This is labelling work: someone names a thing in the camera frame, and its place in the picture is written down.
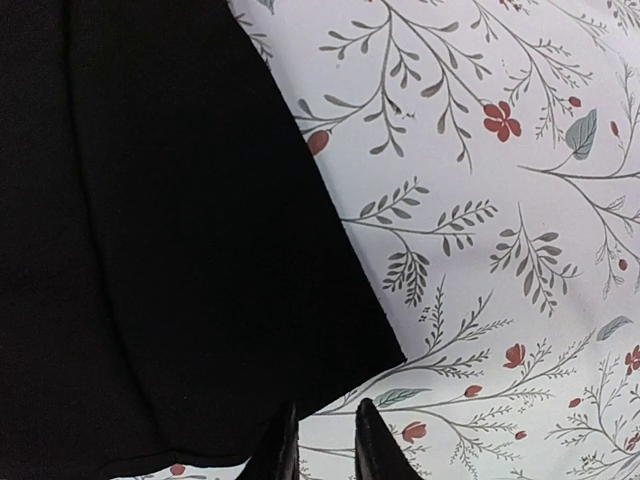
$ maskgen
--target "seam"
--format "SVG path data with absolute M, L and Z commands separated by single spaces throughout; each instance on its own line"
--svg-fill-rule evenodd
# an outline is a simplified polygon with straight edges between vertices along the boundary
M 76 119 L 75 109 L 74 109 L 75 95 L 74 95 L 74 88 L 73 88 L 73 79 L 71 74 L 71 50 L 72 50 L 72 27 L 73 27 L 72 2 L 73 0 L 65 0 L 63 11 L 62 11 L 61 23 L 62 23 L 62 36 L 63 36 L 63 53 L 62 53 L 63 70 L 64 70 L 64 80 L 65 80 L 65 88 L 66 88 L 66 94 L 67 94 L 67 107 L 68 107 L 68 114 L 69 114 L 69 121 L 70 121 L 70 128 L 71 128 L 71 142 L 73 145 L 73 156 L 76 162 L 83 202 L 85 204 L 85 211 L 86 211 L 85 220 L 89 230 L 89 241 L 94 251 L 95 260 L 96 260 L 99 289 L 102 296 L 103 304 L 107 311 L 106 321 L 109 323 L 111 327 L 113 338 L 115 339 L 116 348 L 119 350 L 119 354 L 124 359 L 126 375 L 128 379 L 131 381 L 138 398 L 141 400 L 143 407 L 145 408 L 145 410 L 147 410 L 147 413 L 149 414 L 149 417 L 153 422 L 153 429 L 154 429 L 156 440 L 159 440 L 161 445 L 164 448 L 167 448 L 168 443 L 166 441 L 165 435 L 162 432 L 162 429 L 158 422 L 153 404 L 150 401 L 150 399 L 147 397 L 146 393 L 144 392 L 144 389 L 142 388 L 142 385 L 140 384 L 139 377 L 132 366 L 131 356 L 124 342 L 122 331 L 118 327 L 118 323 L 116 322 L 113 299 L 110 294 L 109 282 L 107 279 L 104 253 L 100 246 L 100 241 L 98 240 L 98 234 L 96 231 L 95 216 L 93 214 L 91 196 L 89 194 L 89 187 L 87 185 L 87 173 L 84 167 L 84 163 L 82 161 L 83 156 L 80 148 L 80 140 L 78 137 L 78 129 L 77 129 L 77 119 Z

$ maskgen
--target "large gray leaf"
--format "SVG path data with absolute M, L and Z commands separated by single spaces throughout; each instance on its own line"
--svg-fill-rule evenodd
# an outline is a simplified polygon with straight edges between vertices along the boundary
M 271 14 L 273 15 L 274 13 L 273 7 L 275 4 L 275 0 L 258 0 L 258 3 L 267 7 L 271 12 Z
M 586 117 L 576 120 L 567 130 L 565 141 L 573 151 L 573 156 L 576 160 L 585 160 L 589 156 L 597 128 L 598 113 L 594 108 Z
M 624 315 L 620 315 L 619 317 L 614 318 L 600 329 L 598 335 L 596 335 L 596 340 L 599 342 L 606 340 L 611 335 L 613 335 L 613 332 L 615 332 L 617 329 L 619 329 L 623 325 L 628 325 L 629 323 L 633 323 L 633 321 L 625 317 Z
M 415 397 L 421 392 L 427 392 L 430 388 L 394 388 L 378 395 L 373 404 L 378 408 L 387 408 L 393 404 L 404 402 L 409 398 Z

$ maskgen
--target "floral pattern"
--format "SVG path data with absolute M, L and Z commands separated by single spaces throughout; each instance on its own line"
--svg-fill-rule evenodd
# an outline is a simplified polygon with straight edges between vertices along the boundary
M 302 478 L 353 478 L 369 397 L 423 478 L 640 479 L 640 4 L 232 8 L 409 358 L 301 424 Z

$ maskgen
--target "red berry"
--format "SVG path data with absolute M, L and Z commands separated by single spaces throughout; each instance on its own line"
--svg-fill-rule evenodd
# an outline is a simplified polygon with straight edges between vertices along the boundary
M 309 137 L 309 140 L 307 140 L 307 145 L 309 146 L 309 150 L 311 150 L 312 155 L 317 155 L 318 153 L 320 153 L 325 149 L 328 143 L 329 132 L 327 132 L 326 130 L 319 130 L 315 132 Z
M 179 463 L 176 463 L 169 469 L 171 475 L 182 475 L 185 470 L 186 468 L 184 467 L 184 465 L 180 465 Z

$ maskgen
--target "black cloth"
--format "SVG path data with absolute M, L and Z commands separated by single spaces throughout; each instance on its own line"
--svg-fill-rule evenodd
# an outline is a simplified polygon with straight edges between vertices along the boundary
M 224 0 L 0 0 L 0 478 L 235 465 L 403 360 Z

